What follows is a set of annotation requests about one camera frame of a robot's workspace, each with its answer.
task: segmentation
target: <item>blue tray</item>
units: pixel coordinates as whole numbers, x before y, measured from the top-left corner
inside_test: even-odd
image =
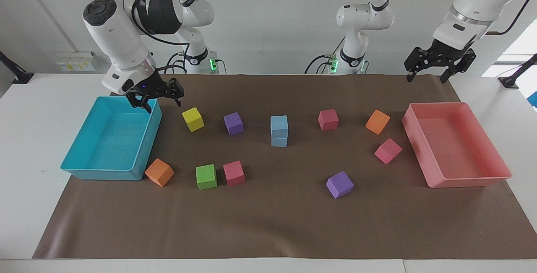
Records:
[[[159,103],[148,103],[151,114],[122,96],[98,97],[61,169],[79,179],[142,179],[162,118]]]

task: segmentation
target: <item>pink cube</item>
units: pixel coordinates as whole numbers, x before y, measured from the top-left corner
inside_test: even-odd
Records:
[[[375,151],[375,155],[384,164],[388,165],[403,149],[392,139],[387,139],[386,142]]]
[[[240,161],[224,165],[224,173],[226,174],[226,180],[228,181],[229,187],[242,184],[245,181],[244,171],[242,170]]]
[[[339,118],[337,117],[336,110],[326,110],[319,113],[319,125],[321,130],[335,130],[339,124]]]

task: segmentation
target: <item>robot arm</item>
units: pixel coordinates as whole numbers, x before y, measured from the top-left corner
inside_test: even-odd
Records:
[[[190,28],[185,27],[184,14]],[[142,43],[140,34],[176,34],[181,37],[184,29],[196,31],[191,27],[210,24],[214,19],[214,11],[207,2],[94,0],[86,6],[83,16],[92,38],[112,61],[102,80],[106,88],[119,95],[126,94],[133,107],[143,107],[147,111],[150,111],[148,99],[159,97],[174,99],[180,106],[180,99],[184,96],[183,88],[175,78],[169,82],[161,79],[159,69],[148,48]],[[183,46],[186,59],[199,58],[208,50],[199,31],[196,36],[190,35],[183,40],[180,43],[167,43]]]
[[[456,73],[466,72],[476,57],[470,47],[486,34],[510,1],[455,0],[434,32],[431,47],[416,47],[405,61],[407,80],[411,82],[417,72],[433,66],[447,66],[442,83]]]
[[[394,22],[389,0],[368,0],[368,4],[344,5],[337,13],[338,25],[345,31],[345,44],[337,55],[338,74],[357,73],[369,39],[363,30],[384,30]]]

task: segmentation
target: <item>white wall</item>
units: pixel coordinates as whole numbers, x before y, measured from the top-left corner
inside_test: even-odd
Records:
[[[82,22],[82,10],[92,0],[40,0],[60,30],[35,13],[35,1],[2,0],[0,48],[20,65],[37,72],[57,72],[56,51],[67,51],[71,40],[79,51],[102,56]],[[364,0],[207,0],[216,12],[212,25],[200,30],[207,45],[226,61],[230,73],[303,73],[313,57],[333,51],[343,34],[336,24],[341,5]],[[513,1],[506,15],[493,25],[504,30],[524,0]],[[403,62],[415,46],[428,48],[432,33],[452,0],[391,0],[396,17],[392,28],[370,31],[367,57],[370,73],[404,74]],[[14,21],[4,23],[5,15]],[[469,73],[481,75],[537,18],[537,0],[527,7],[516,27],[506,36],[487,37],[475,44],[478,55]],[[159,65],[177,50],[143,38]]]

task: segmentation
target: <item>pink tray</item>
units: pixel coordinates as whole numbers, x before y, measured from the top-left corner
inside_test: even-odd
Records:
[[[403,126],[431,188],[486,186],[513,176],[464,102],[411,103]]]

